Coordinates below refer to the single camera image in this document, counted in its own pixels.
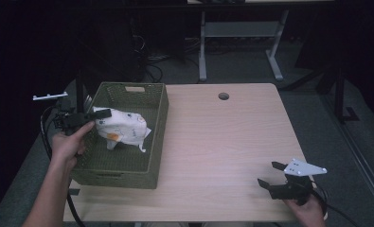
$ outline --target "human hand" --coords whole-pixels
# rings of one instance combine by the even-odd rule
[[[86,147],[84,145],[83,136],[95,126],[95,122],[91,121],[74,134],[66,136],[63,132],[59,132],[52,139],[52,157],[51,164],[65,167],[67,170],[77,164],[76,154],[83,154]]]
[[[293,210],[294,215],[299,222],[305,227],[325,227],[326,223],[323,219],[323,211],[320,201],[310,195],[308,201],[299,206],[295,200],[283,200],[284,203]]]

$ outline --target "table top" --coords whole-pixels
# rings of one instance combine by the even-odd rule
[[[169,113],[156,189],[78,185],[84,221],[286,221],[257,178],[285,184],[271,162],[305,161],[273,84],[167,85]],[[220,100],[219,93],[228,93]],[[64,221],[73,221],[65,208]]]

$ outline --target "plastic basket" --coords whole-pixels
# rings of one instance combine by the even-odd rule
[[[88,112],[93,106],[141,114],[151,129],[143,145],[146,152],[122,143],[108,150],[106,139],[92,130],[84,138],[86,151],[72,178],[82,185],[156,188],[169,109],[166,85],[102,82]]]

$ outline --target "table leg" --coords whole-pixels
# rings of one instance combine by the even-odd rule
[[[205,12],[202,12],[201,22],[201,51],[199,52],[199,80],[206,81],[206,59],[205,59]]]
[[[275,43],[273,44],[272,49],[266,50],[266,56],[272,67],[273,74],[275,75],[276,80],[283,80],[283,76],[281,75],[280,68],[278,67],[275,55],[278,48],[278,44],[280,43],[281,35],[283,34],[284,26],[287,21],[288,10],[284,10],[283,14],[281,15],[280,21],[278,23],[275,35]]]

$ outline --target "human arm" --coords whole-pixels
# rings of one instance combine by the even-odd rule
[[[23,226],[62,226],[69,176],[77,163],[75,155],[85,151],[82,137],[94,125],[94,122],[89,122],[71,136],[62,132],[53,136],[51,162]]]
[[[304,227],[326,227],[322,206],[314,195],[310,195],[308,201],[301,206],[297,205],[294,200],[283,201]]]

